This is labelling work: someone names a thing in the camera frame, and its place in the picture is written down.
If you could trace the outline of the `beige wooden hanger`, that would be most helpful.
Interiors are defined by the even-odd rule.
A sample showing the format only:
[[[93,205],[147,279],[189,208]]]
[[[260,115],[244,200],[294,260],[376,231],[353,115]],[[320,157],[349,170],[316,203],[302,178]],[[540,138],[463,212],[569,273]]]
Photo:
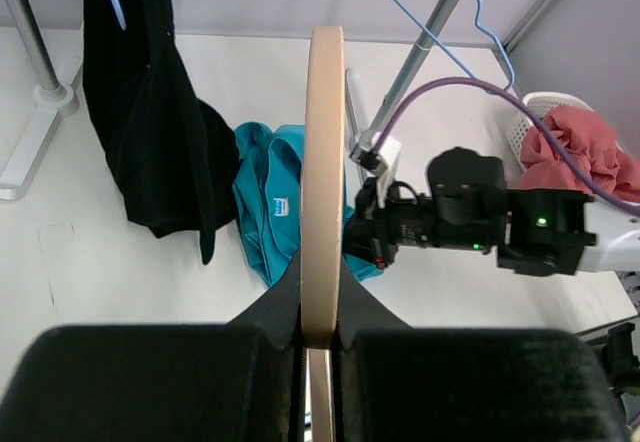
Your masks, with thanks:
[[[309,349],[314,441],[336,439],[329,349],[342,260],[344,139],[343,29],[317,27],[309,48],[300,190],[300,317]]]

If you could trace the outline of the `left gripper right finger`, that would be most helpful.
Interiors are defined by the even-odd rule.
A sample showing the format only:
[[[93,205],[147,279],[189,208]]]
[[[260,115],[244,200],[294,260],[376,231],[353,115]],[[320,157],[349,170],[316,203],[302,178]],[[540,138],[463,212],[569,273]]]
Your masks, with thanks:
[[[534,278],[484,256],[341,273],[340,441],[624,441],[592,338],[633,316],[611,273]]]

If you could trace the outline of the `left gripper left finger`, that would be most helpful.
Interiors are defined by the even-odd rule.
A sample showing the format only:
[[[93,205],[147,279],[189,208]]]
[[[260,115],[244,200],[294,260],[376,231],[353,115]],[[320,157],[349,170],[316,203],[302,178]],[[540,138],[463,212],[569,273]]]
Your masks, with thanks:
[[[225,324],[67,325],[28,348],[5,441],[299,441],[300,262]]]

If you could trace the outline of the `black t shirt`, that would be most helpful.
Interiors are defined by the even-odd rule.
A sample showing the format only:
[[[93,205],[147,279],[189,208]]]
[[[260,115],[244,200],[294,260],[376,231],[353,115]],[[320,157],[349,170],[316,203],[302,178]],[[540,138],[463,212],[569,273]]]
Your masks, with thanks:
[[[84,0],[83,91],[129,221],[199,234],[203,263],[237,215],[233,130],[200,100],[175,43],[172,0]]]

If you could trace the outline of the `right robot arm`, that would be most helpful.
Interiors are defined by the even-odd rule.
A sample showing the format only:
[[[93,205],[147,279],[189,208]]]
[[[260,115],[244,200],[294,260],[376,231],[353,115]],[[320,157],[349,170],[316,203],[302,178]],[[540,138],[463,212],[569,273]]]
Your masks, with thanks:
[[[596,191],[509,189],[496,157],[455,147],[426,168],[429,194],[370,177],[343,235],[345,253],[386,269],[402,246],[494,253],[517,274],[634,270],[639,207]]]

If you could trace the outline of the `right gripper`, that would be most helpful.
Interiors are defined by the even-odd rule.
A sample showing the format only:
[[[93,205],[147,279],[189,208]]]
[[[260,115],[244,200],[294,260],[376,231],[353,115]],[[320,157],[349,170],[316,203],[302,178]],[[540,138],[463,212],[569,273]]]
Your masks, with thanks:
[[[438,247],[432,200],[403,181],[394,181],[380,197],[377,182],[367,178],[356,194],[354,214],[344,230],[344,253],[384,270],[401,246]]]

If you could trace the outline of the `salmon pink t shirt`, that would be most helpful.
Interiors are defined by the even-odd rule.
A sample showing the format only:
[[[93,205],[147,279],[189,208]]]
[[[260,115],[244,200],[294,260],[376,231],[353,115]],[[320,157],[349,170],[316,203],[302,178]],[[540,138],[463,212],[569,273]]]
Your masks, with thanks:
[[[543,122],[580,170],[596,185],[627,202],[639,201],[639,161],[618,148],[615,131],[599,114],[558,106],[544,117]],[[592,192],[535,127],[523,140],[520,162],[525,167],[518,182],[521,189]]]

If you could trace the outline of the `teal t shirt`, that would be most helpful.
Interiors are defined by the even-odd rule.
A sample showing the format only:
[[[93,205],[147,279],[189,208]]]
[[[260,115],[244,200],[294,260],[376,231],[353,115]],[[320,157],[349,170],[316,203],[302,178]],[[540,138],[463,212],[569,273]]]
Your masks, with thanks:
[[[269,287],[300,247],[302,125],[272,130],[246,122],[235,130],[240,166],[233,182],[241,242],[249,266]]]

